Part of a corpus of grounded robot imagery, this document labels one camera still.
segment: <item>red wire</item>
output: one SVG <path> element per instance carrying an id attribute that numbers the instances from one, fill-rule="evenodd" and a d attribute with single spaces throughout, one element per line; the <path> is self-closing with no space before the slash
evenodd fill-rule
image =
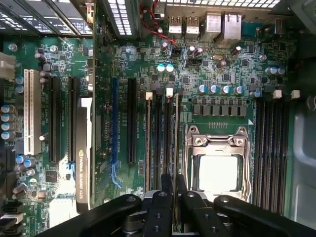
<path id="1" fill-rule="evenodd" d="M 174 46 L 177 46 L 176 42 L 173 40 L 173 39 L 169 39 L 167 36 L 161 34 L 158 32 L 158 28 L 159 28 L 159 25 L 158 23 L 155 21 L 155 8 L 157 7 L 157 4 L 158 4 L 158 0 L 155 0 L 153 2 L 153 7 L 152 9 L 150 9 L 149 7 L 146 7 L 146 6 L 141 6 L 140 7 L 140 14 L 142 16 L 142 23 L 144 25 L 144 27 L 146 29 L 148 29 L 152 34 L 156 35 L 157 37 L 159 38 L 163 38 L 163 39 L 166 39 L 167 41 L 169 41 L 171 44 L 173 44 Z M 150 27 L 147 25 L 147 23 L 145 22 L 144 20 L 144 11 L 147 11 L 150 13 L 150 16 L 151 16 L 151 19 L 153 20 L 153 23 L 154 23 L 154 27 L 155 29 L 154 30 L 151 30 Z"/>

